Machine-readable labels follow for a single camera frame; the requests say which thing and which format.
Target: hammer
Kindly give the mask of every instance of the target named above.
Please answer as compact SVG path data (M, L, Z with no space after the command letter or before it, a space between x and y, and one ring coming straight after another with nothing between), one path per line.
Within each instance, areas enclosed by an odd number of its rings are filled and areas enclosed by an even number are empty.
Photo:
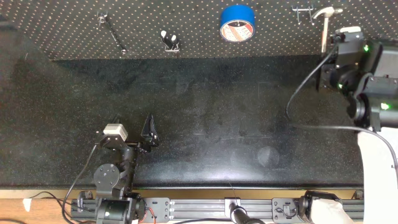
M322 32L322 49L321 53L322 56L326 54L326 41L328 40L328 23L329 18L334 14L342 13L343 9L335 9L333 6L326 7L323 9L318 10L313 16L313 19L316 19L320 14L324 14L325 21L323 22L323 32Z

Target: black pegboard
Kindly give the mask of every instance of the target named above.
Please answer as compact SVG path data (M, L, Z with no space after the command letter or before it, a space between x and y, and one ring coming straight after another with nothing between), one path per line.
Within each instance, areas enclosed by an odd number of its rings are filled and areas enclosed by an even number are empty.
M243 43L229 43L220 36L220 15L234 4L246 4L255 12L256 32ZM108 11L121 42L128 49L123 58L171 58L164 52L161 30L181 40L179 57L241 57L319 54L323 17L312 26L307 13L327 6L344 12L330 19L329 33L341 27L361 26L368 38L398 39L396 0L98 0L32 1L2 0L1 14L43 50L52 60L121 58L110 33L96 29L97 11Z

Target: tape label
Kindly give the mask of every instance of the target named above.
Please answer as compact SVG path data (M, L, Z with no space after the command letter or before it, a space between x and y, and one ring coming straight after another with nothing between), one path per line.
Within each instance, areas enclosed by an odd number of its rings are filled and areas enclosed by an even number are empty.
M231 21L221 28L221 35L228 41L245 41L253 36L253 26L246 21Z

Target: hammer head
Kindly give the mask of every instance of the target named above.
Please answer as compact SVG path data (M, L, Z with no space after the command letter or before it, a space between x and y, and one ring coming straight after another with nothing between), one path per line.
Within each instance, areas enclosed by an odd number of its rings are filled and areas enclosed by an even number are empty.
M330 18L334 14L342 13L343 9L335 9L333 6L318 10L312 18L316 19L320 14L324 14L325 18Z

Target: black clamp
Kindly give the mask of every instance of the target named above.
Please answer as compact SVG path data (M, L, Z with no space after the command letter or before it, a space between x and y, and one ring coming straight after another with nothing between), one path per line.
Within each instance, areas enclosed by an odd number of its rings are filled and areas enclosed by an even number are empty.
M160 38L162 42L165 44L165 51L166 52L179 52L180 51L180 40L177 38L176 35L172 35L170 38L166 31L162 31L160 33Z

